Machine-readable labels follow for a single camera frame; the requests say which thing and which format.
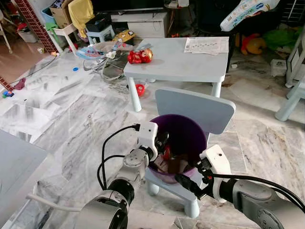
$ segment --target cardboard box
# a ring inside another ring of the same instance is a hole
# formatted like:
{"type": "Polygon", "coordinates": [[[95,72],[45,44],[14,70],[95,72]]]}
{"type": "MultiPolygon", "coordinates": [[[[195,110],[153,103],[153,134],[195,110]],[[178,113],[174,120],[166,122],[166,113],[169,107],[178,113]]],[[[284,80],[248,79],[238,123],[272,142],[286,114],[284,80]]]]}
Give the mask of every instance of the cardboard box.
{"type": "Polygon", "coordinates": [[[61,8],[50,7],[52,15],[56,21],[56,24],[61,29],[65,28],[66,26],[68,26],[72,23],[69,9],[68,9],[68,4],[72,1],[73,0],[64,0],[61,5],[61,8]]]}

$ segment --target floor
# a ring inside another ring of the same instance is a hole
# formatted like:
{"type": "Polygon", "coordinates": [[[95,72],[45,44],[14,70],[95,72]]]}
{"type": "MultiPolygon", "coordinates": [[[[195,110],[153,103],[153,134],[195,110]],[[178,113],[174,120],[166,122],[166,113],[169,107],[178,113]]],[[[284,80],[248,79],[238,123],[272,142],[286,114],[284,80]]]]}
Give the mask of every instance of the floor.
{"type": "MultiPolygon", "coordinates": [[[[284,77],[271,77],[268,58],[234,54],[231,63],[237,68],[229,70],[221,97],[233,101],[236,112],[223,134],[211,136],[210,145],[219,144],[229,155],[234,173],[272,180],[305,200],[305,101],[288,121],[274,118],[289,89],[284,77]]],[[[34,69],[51,60],[43,59],[34,69]]],[[[108,83],[85,72],[82,60],[67,53],[30,77],[14,97],[0,99],[0,128],[55,157],[56,163],[35,187],[38,195],[60,205],[83,207],[101,192],[96,169],[104,140],[123,126],[156,117],[156,89],[168,86],[205,94],[212,89],[209,83],[149,83],[141,99],[143,109],[135,113],[126,85],[125,78],[108,83]]],[[[127,154],[135,143],[136,133],[125,131],[108,143],[105,154],[127,154]]],[[[121,161],[106,164],[108,178],[121,161]]],[[[199,205],[200,215],[188,218],[179,198],[164,190],[151,197],[143,180],[131,205],[128,228],[259,228],[230,203],[205,197],[199,205]]],[[[77,216],[32,202],[13,228],[72,229],[77,216]]]]}
{"type": "Polygon", "coordinates": [[[9,83],[49,55],[39,54],[37,49],[43,47],[40,43],[26,43],[21,38],[9,39],[9,42],[13,54],[9,54],[3,37],[0,38],[0,75],[9,83]]]}

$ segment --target tv stand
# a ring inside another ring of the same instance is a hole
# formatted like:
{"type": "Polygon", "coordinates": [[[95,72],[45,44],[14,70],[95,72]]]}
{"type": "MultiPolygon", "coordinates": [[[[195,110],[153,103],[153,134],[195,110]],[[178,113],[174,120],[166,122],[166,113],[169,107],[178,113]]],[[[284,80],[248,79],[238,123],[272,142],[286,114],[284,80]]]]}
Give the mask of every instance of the tv stand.
{"type": "Polygon", "coordinates": [[[111,15],[112,22],[127,22],[128,28],[140,38],[164,38],[169,18],[166,12],[126,13],[111,15]]]}

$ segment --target purple bin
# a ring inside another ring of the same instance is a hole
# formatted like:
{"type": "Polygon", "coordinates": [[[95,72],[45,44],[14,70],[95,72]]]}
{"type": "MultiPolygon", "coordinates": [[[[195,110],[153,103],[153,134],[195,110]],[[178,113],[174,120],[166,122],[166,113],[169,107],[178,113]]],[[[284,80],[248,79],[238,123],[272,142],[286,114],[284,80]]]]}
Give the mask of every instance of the purple bin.
{"type": "MultiPolygon", "coordinates": [[[[168,143],[171,151],[176,155],[188,154],[189,162],[200,160],[199,155],[206,149],[206,138],[201,127],[192,119],[178,114],[165,114],[151,120],[158,124],[158,133],[169,132],[168,143]]],[[[158,172],[153,163],[148,168],[156,177],[167,184],[175,184],[175,174],[158,172]]],[[[183,174],[191,177],[196,168],[192,168],[183,174]]]]}

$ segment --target television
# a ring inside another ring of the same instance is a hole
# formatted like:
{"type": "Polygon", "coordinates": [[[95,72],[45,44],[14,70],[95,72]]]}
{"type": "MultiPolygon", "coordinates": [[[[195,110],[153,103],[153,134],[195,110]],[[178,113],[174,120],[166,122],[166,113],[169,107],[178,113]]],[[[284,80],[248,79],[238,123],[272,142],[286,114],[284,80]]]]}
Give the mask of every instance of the television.
{"type": "Polygon", "coordinates": [[[91,0],[95,12],[161,10],[164,0],[91,0]]]}

